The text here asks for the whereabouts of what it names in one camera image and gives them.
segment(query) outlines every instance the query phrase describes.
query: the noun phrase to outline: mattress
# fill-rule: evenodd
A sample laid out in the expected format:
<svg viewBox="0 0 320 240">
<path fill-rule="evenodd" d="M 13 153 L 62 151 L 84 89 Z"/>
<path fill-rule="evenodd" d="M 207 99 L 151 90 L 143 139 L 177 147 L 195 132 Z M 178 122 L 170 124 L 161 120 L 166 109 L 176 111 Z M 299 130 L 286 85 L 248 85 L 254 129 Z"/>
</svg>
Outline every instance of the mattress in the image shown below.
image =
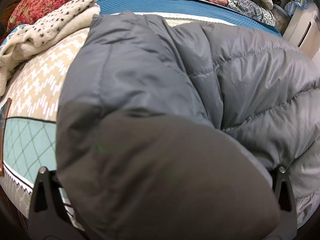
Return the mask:
<svg viewBox="0 0 320 240">
<path fill-rule="evenodd" d="M 230 9 L 200 0 L 98 0 L 100 14 L 114 14 L 124 11 L 132 12 L 161 12 L 196 15 L 217 18 L 234 25 L 250 29 L 256 28 L 281 37 L 280 32 L 273 26 L 259 23 L 249 17 Z"/>
</svg>

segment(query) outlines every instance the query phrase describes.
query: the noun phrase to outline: white sherpa blanket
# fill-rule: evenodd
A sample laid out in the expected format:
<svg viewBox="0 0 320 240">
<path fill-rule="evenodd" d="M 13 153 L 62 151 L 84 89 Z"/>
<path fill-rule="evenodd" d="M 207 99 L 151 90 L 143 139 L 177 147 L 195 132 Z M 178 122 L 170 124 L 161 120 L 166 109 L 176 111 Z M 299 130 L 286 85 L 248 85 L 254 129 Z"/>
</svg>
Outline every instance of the white sherpa blanket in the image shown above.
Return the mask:
<svg viewBox="0 0 320 240">
<path fill-rule="evenodd" d="M 0 50 L 0 96 L 11 72 L 21 62 L 57 44 L 66 36 L 89 27 L 100 13 L 97 0 L 72 0 L 59 9 L 17 30 Z"/>
</svg>

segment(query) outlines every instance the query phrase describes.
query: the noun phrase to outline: bed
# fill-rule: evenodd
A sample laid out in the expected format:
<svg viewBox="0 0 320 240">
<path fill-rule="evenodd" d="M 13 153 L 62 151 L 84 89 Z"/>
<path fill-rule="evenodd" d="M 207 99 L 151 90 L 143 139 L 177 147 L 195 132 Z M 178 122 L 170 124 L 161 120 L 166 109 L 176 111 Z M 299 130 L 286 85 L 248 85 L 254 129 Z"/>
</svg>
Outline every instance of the bed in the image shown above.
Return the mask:
<svg viewBox="0 0 320 240">
<path fill-rule="evenodd" d="M 0 3 L 6 8 L 0 19 L 5 25 L 21 0 L 7 0 Z M 193 21 L 224 23 L 257 28 L 281 37 L 271 25 L 244 16 L 240 12 L 207 0 L 98 0 L 101 14 L 116 14 L 131 10 L 137 14 L 157 14 L 164 17 L 170 26 Z M 24 25 L 17 26 L 11 34 L 5 33 L 4 43 Z M 0 159 L 0 185 L 5 193 L 9 208 L 17 208 L 18 223 L 27 230 L 27 217 L 37 172 L 41 166 L 56 169 L 55 163 L 55 121 L 60 90 L 66 73 L 79 49 L 84 44 L 89 28 L 82 28 L 49 49 L 21 63 L 7 84 L 1 97 L 2 133 Z M 67 195 L 62 191 L 63 202 L 73 224 L 73 209 Z M 309 230 L 306 225 L 315 223 L 309 219 L 320 200 L 315 201 L 307 215 L 300 220 L 300 230 Z"/>
</svg>

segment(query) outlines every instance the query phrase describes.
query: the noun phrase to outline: down jacket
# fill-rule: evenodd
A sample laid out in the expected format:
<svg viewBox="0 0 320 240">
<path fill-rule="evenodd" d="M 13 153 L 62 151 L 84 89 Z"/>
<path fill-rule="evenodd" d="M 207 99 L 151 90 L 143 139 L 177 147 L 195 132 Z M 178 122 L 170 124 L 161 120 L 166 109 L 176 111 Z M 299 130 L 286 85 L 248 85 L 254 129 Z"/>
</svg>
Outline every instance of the down jacket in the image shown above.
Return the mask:
<svg viewBox="0 0 320 240">
<path fill-rule="evenodd" d="M 220 129 L 266 169 L 287 168 L 303 223 L 304 208 L 319 198 L 319 83 L 320 69 L 296 46 L 256 29 L 94 16 L 61 92 L 58 136 L 70 101 L 99 106 L 100 117 L 143 107 Z M 62 183 L 70 162 L 57 148 Z"/>
</svg>

